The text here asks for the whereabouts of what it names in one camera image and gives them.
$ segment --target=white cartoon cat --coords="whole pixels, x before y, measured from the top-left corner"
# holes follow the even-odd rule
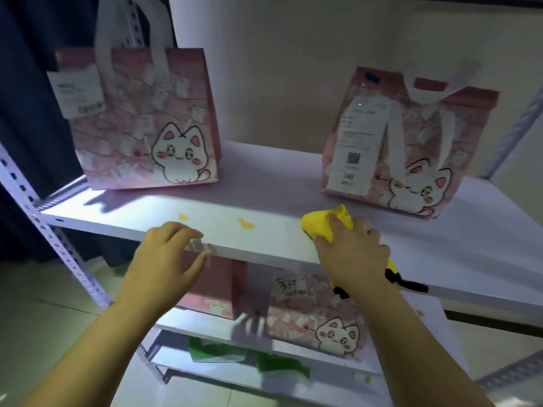
[[[208,156],[197,126],[181,134],[173,122],[166,125],[153,145],[153,160],[164,168],[164,177],[171,183],[193,183],[211,176],[205,169]]]
[[[352,353],[358,347],[359,336],[358,326],[343,327],[340,317],[327,321],[316,330],[319,349],[340,356]]]
[[[406,168],[404,183],[395,179],[390,181],[393,197],[388,205],[408,213],[432,215],[434,209],[430,207],[443,199],[451,183],[451,176],[451,169],[448,168],[432,174],[430,161],[427,158],[418,160]]]

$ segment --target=cat ear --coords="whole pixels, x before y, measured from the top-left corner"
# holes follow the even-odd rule
[[[347,326],[345,327],[345,330],[347,330],[347,335],[349,335],[350,338],[358,341],[358,337],[360,335],[360,330],[358,329],[358,326]]]
[[[198,126],[192,126],[183,135],[190,140],[192,145],[196,147],[200,147],[204,143],[204,137],[202,136],[202,132]]]
[[[172,138],[179,137],[180,135],[181,132],[177,126],[173,124],[173,122],[169,122],[160,132],[159,140],[171,140]]]
[[[438,170],[434,175],[434,182],[440,189],[447,189],[451,182],[451,169]]]
[[[336,327],[343,328],[343,321],[341,321],[340,317],[336,317],[335,319],[327,321],[324,325],[328,327],[333,327],[333,328],[336,328]]]
[[[411,174],[418,174],[426,170],[429,166],[430,161],[427,158],[423,158],[422,160],[418,160],[407,167],[407,171],[409,171]]]

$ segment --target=navy curtain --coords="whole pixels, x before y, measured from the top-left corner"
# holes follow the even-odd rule
[[[98,0],[0,0],[0,142],[42,198],[82,174],[46,71],[57,69],[55,49],[93,45],[97,5]],[[14,205],[0,189],[0,242],[9,245],[0,248],[0,257],[55,257]],[[130,260],[138,245],[66,234],[84,259],[102,255],[112,267]]]

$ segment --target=white shelf board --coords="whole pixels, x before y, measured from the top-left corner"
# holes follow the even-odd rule
[[[321,271],[303,214],[345,204],[381,230],[403,277],[442,298],[515,311],[543,309],[543,230],[493,184],[466,177],[436,220],[411,217],[320,191],[321,156],[222,142],[219,182],[188,187],[87,189],[42,211],[49,224],[143,239],[186,215],[215,254]],[[239,218],[255,225],[246,230]]]
[[[239,347],[275,353],[281,356],[301,359],[309,366],[315,362],[347,367],[351,370],[370,374],[382,374],[381,365],[371,340],[368,340],[360,354],[360,361],[345,359],[315,349],[301,347],[282,340],[275,340],[262,334],[266,322],[271,295],[273,269],[251,264],[248,268],[248,283],[240,299],[244,312],[236,321],[197,311],[173,308],[163,315],[156,326],[174,333],[224,342]],[[452,332],[451,324],[445,317],[439,300],[435,297],[403,293],[411,306],[422,314],[426,327],[467,371],[467,364]]]
[[[314,363],[311,381],[284,372],[260,374],[249,354],[247,363],[194,363],[187,350],[186,337],[178,336],[178,343],[162,345],[154,351],[151,362],[207,379],[235,384],[252,390],[280,394],[311,403],[344,407],[392,406],[384,377],[372,376],[366,384],[365,374],[339,366]]]

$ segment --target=forearm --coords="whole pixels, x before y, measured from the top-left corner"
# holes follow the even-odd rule
[[[395,405],[492,406],[389,283],[353,298],[364,315]]]
[[[22,407],[109,406],[151,317],[112,307],[98,317]]]

